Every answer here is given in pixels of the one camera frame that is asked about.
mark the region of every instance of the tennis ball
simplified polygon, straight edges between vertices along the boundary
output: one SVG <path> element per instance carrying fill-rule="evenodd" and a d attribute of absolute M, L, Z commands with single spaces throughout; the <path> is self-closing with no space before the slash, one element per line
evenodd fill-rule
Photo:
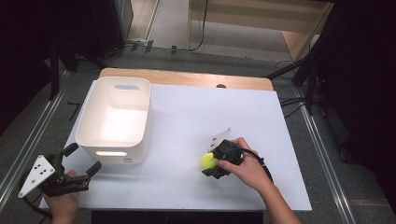
<path fill-rule="evenodd" d="M 213 156 L 213 153 L 208 152 L 201 158 L 201 170 L 212 169 L 218 162 L 219 160 Z"/>

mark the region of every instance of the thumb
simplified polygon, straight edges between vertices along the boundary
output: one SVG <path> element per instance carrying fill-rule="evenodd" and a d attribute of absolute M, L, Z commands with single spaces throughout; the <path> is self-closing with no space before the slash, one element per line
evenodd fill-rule
<path fill-rule="evenodd" d="M 219 161 L 218 166 L 233 174 L 237 172 L 237 167 L 238 167 L 237 165 L 234 165 L 229 161 Z"/>
<path fill-rule="evenodd" d="M 70 170 L 69 172 L 67 172 L 67 174 L 68 174 L 70 177 L 75 177 L 75 176 L 77 175 L 77 172 L 76 172 L 75 170 Z"/>

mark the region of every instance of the gray floor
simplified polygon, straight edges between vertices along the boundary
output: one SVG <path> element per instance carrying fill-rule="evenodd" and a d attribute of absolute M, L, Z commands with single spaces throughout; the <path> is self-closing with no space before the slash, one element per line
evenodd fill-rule
<path fill-rule="evenodd" d="M 166 1 L 162 0 L 161 6 L 164 6 L 164 3 Z M 167 35 L 161 35 L 161 32 L 155 28 L 155 25 L 159 24 L 154 24 L 151 38 L 155 39 L 155 42 L 157 42 L 157 39 L 165 40 Z M 138 49 L 136 51 L 125 50 L 107 59 L 106 63 L 120 68 L 147 68 L 230 76 L 263 77 L 274 71 L 276 62 L 289 60 L 284 55 L 286 46 L 283 39 L 276 37 L 276 32 L 274 34 L 274 36 L 268 37 L 268 39 L 276 41 L 275 44 L 272 41 L 269 43 L 263 42 L 264 49 L 271 49 L 274 52 L 274 54 L 269 54 L 268 52 L 262 53 L 267 57 L 265 59 L 252 56 L 254 54 L 247 54 L 249 49 L 251 49 L 248 46 L 240 48 L 245 51 L 228 48 L 227 43 L 233 43 L 235 41 L 233 36 L 231 36 L 229 40 L 223 37 L 223 41 L 217 42 L 218 48 L 222 52 L 178 52 L 176 55 L 171 55 L 169 51 L 159 49 L 153 49 L 151 53 L 144 53 L 144 49 Z M 214 36 L 208 38 L 208 40 L 211 38 L 213 38 L 214 42 L 218 41 L 215 41 L 216 38 Z M 97 79 L 100 73 L 100 69 L 90 62 L 82 60 L 80 64 L 81 66 L 78 68 L 78 71 L 76 73 L 69 73 L 70 78 L 68 82 L 63 84 L 65 87 L 64 97 L 57 106 L 56 112 L 53 114 L 46 131 L 44 131 L 38 141 L 28 164 L 32 164 L 38 154 L 60 150 L 64 145 L 75 121 L 75 118 L 71 118 L 75 107 L 68 103 L 82 103 L 92 81 Z M 276 69 L 286 64 L 281 63 Z M 282 76 L 283 78 L 279 77 L 273 81 L 275 91 L 277 91 L 279 97 L 296 96 L 295 89 L 288 80 L 292 76 L 293 73 L 290 72 Z M 0 158 L 0 176 L 2 180 L 11 168 L 15 158 L 17 158 L 30 131 L 35 127 L 36 121 L 48 103 L 47 98 L 49 95 L 50 87 L 48 86 L 36 96 L 32 103 L 19 114 L 6 132 L 0 136 L 0 152 L 2 155 Z M 284 114 L 289 114 L 296 107 L 297 105 L 285 107 Z M 296 113 L 286 119 L 286 122 L 313 206 L 313 211 L 297 214 L 303 223 L 342 223 L 343 221 L 334 201 L 328 180 L 318 160 L 318 153 L 306 127 L 302 111 L 302 109 L 296 111 Z M 333 139 L 329 125 L 321 117 L 316 108 L 314 108 L 313 118 L 318 126 L 323 143 L 326 146 L 332 166 L 349 201 L 356 223 L 396 223 L 395 215 L 392 213 L 373 174 L 358 164 L 350 165 L 342 162 L 339 157 L 338 146 Z M 35 214 L 18 199 L 17 192 L 17 188 L 14 188 L 9 195 L 7 203 L 0 213 L 0 223 L 26 223 L 26 220 L 29 220 L 30 223 L 38 223 L 41 216 Z M 264 216 L 264 219 L 264 223 L 268 223 L 266 216 Z M 90 211 L 81 211 L 78 223 L 90 222 Z"/>

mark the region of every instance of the table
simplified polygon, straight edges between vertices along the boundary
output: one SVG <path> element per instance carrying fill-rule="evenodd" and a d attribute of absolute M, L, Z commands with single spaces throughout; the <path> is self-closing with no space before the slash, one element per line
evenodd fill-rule
<path fill-rule="evenodd" d="M 211 135 L 230 125 L 234 128 L 230 139 L 244 133 L 250 145 L 265 155 L 291 209 L 312 209 L 276 93 L 268 79 L 111 68 L 100 75 L 109 76 L 144 77 L 153 84 L 148 155 L 135 166 L 104 164 L 93 177 L 90 190 L 80 193 L 81 208 L 262 211 L 265 206 L 257 192 L 236 176 L 217 180 L 200 172 L 199 160 L 209 147 Z M 207 87 L 218 84 L 240 89 Z M 239 106 L 227 104 L 230 101 Z M 75 141 L 77 124 L 78 121 L 67 145 Z M 64 167 L 80 174 L 93 163 L 79 148 L 64 160 Z"/>
<path fill-rule="evenodd" d="M 280 30 L 296 61 L 313 36 L 320 34 L 331 9 L 332 3 L 307 0 L 209 0 L 206 21 Z M 187 46 L 191 20 L 202 21 L 204 10 L 204 0 L 189 0 Z"/>

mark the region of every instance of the human arm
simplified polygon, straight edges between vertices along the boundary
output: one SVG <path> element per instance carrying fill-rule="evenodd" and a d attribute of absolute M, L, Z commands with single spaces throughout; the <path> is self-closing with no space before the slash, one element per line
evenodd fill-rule
<path fill-rule="evenodd" d="M 70 177 L 76 176 L 76 171 L 67 173 Z M 52 224 L 72 224 L 78 216 L 78 193 L 69 193 L 57 197 L 44 195 L 49 209 L 52 213 Z"/>
<path fill-rule="evenodd" d="M 241 148 L 253 151 L 257 155 L 257 151 L 252 150 L 244 138 L 240 137 L 232 142 Z M 235 174 L 242 182 L 259 192 L 267 208 L 271 223 L 301 223 L 256 158 L 246 152 L 243 156 L 244 160 L 240 165 L 234 165 L 228 161 L 219 161 L 218 166 Z"/>

